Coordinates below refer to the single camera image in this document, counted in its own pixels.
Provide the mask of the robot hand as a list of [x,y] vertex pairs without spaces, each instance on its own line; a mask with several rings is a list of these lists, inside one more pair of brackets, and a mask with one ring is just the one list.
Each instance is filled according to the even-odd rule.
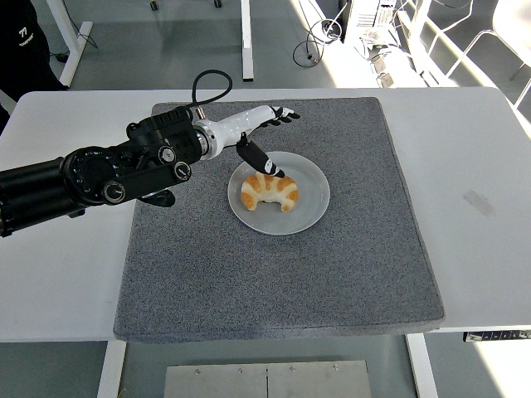
[[286,107],[261,105],[221,121],[212,122],[209,124],[209,129],[213,133],[213,138],[210,138],[211,155],[214,158],[224,148],[235,146],[238,155],[257,172],[283,178],[285,173],[248,136],[259,127],[279,126],[299,117],[294,110]]

